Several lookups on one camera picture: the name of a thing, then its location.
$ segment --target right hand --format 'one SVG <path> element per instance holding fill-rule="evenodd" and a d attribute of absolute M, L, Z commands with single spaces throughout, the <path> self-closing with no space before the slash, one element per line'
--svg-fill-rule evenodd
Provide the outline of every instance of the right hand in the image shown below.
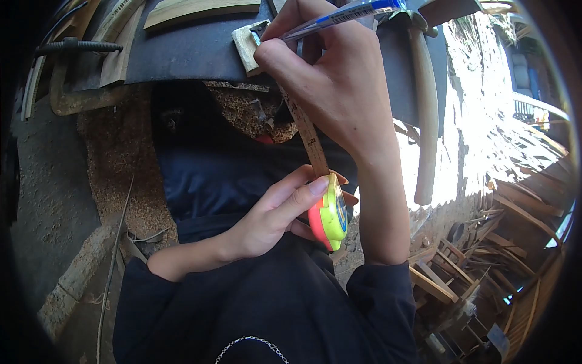
<path fill-rule="evenodd" d="M 376 34 L 354 21 L 323 29 L 304 39 L 304 59 L 276 38 L 335 9 L 325 0 L 287 0 L 254 57 L 356 162 L 381 160 L 396 137 Z"/>

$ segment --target left hand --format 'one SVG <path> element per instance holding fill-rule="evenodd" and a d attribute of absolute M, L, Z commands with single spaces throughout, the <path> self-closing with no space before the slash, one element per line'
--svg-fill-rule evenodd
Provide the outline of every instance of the left hand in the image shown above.
<path fill-rule="evenodd" d="M 347 179 L 336 172 L 341 185 Z M 311 228 L 297 220 L 314 206 L 327 191 L 327 176 L 315 178 L 312 166 L 302 165 L 281 181 L 272 185 L 253 208 L 229 231 L 238 259 L 257 257 L 267 253 L 287 231 L 316 241 Z M 343 192 L 346 205 L 354 206 L 358 199 Z"/>

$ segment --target fingernail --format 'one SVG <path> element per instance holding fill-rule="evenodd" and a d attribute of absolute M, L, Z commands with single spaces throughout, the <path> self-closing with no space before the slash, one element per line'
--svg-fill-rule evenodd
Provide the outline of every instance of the fingernail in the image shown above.
<path fill-rule="evenodd" d="M 329 178 L 327 176 L 321 176 L 313 182 L 309 183 L 309 191 L 313 196 L 321 195 L 329 185 Z"/>

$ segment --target black shirt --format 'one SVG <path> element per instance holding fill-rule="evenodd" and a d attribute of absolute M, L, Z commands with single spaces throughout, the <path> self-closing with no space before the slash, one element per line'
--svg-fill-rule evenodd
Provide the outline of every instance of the black shirt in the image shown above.
<path fill-rule="evenodd" d="M 415 362 L 408 263 L 358 267 L 346 295 L 329 257 L 307 244 L 286 233 L 263 256 L 181 283 L 133 259 L 113 334 L 117 363 Z"/>

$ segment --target hammer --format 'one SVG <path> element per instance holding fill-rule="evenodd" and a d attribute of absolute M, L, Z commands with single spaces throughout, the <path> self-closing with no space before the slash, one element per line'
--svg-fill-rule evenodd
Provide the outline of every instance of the hammer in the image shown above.
<path fill-rule="evenodd" d="M 420 127 L 420 159 L 414 202 L 428 205 L 432 201 L 437 164 L 438 103 L 437 84 L 424 34 L 434 38 L 438 30 L 428 27 L 422 15 L 410 10 L 393 12 L 388 19 L 406 27 L 410 38 Z"/>

